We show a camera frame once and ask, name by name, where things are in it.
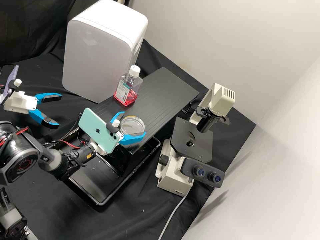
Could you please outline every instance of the white bottle cap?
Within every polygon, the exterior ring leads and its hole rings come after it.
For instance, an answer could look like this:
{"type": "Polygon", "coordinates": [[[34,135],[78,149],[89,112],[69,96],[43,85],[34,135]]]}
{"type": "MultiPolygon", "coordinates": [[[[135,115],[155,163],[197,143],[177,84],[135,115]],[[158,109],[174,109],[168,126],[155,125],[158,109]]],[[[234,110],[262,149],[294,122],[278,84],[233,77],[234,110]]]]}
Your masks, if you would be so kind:
{"type": "Polygon", "coordinates": [[[139,77],[140,68],[137,65],[132,65],[129,70],[129,74],[133,77],[139,77]]]}
{"type": "Polygon", "coordinates": [[[112,126],[119,127],[119,125],[120,125],[120,121],[118,119],[113,120],[112,126]]]}
{"type": "Polygon", "coordinates": [[[13,85],[15,85],[16,87],[19,87],[21,85],[22,81],[17,78],[16,80],[14,80],[13,85]]]}

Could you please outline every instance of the red wire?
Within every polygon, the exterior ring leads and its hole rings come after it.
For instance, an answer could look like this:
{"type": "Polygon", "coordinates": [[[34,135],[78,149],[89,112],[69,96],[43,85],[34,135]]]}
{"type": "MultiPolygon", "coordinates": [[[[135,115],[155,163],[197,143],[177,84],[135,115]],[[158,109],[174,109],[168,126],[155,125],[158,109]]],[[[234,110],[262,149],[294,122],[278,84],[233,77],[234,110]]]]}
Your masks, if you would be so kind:
{"type": "MultiPolygon", "coordinates": [[[[25,131],[27,131],[27,130],[28,130],[28,127],[20,130],[19,132],[16,132],[16,135],[19,135],[19,134],[21,134],[21,133],[23,133],[23,132],[25,132],[25,131]]],[[[6,142],[6,141],[2,139],[2,141],[0,142],[0,147],[1,147],[5,142],[6,142]]]]}
{"type": "Polygon", "coordinates": [[[17,132],[16,134],[19,135],[20,133],[23,133],[23,132],[27,131],[28,129],[29,129],[29,127],[26,127],[24,129],[20,130],[19,132],[17,132]]]}
{"type": "Polygon", "coordinates": [[[70,147],[73,147],[73,148],[76,148],[76,149],[80,149],[79,147],[77,147],[77,146],[75,146],[75,145],[73,145],[73,144],[71,144],[71,143],[69,143],[69,142],[67,142],[67,141],[64,141],[64,140],[59,140],[60,142],[64,142],[65,144],[67,144],[68,146],[70,146],[70,147]]]}

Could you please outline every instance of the microscope stage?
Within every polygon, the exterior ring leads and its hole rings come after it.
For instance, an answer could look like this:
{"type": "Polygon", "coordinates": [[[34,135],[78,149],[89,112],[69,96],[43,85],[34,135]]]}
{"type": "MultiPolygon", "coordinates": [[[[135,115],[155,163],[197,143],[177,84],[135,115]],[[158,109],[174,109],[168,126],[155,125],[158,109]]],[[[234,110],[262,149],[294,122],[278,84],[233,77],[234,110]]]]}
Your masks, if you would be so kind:
{"type": "Polygon", "coordinates": [[[201,133],[197,125],[177,117],[174,125],[171,146],[181,156],[207,163],[212,160],[213,132],[201,133]]]}

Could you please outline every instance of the white speaker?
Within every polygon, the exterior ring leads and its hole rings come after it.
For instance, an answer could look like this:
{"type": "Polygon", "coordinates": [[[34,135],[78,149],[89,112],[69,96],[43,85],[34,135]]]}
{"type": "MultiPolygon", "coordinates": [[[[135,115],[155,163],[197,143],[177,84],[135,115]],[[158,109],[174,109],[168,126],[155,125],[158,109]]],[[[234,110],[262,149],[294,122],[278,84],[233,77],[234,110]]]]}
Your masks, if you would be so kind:
{"type": "Polygon", "coordinates": [[[113,0],[100,0],[67,28],[63,86],[100,103],[134,65],[148,25],[141,13],[113,0]]]}

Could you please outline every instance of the white cable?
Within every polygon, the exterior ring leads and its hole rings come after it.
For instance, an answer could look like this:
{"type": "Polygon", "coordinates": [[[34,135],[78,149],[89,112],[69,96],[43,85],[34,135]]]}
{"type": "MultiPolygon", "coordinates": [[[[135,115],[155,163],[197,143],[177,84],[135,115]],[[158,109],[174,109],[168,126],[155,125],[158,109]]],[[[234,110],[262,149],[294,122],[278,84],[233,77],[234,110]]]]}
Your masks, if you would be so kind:
{"type": "Polygon", "coordinates": [[[169,219],[168,219],[168,221],[167,221],[166,225],[164,226],[164,228],[163,228],[163,230],[162,230],[162,232],[161,232],[161,234],[160,234],[160,236],[159,236],[158,240],[161,240],[162,235],[163,235],[163,234],[164,234],[164,232],[166,231],[167,226],[169,225],[169,222],[170,222],[171,218],[173,217],[173,215],[174,215],[174,213],[176,212],[176,210],[178,209],[178,207],[179,207],[179,206],[183,203],[183,201],[186,199],[186,197],[187,197],[188,193],[190,192],[190,189],[189,189],[189,191],[187,192],[187,194],[186,194],[186,195],[181,199],[181,201],[178,203],[178,205],[175,207],[175,209],[172,211],[172,213],[171,213],[171,215],[170,215],[170,217],[169,217],[169,219]]]}

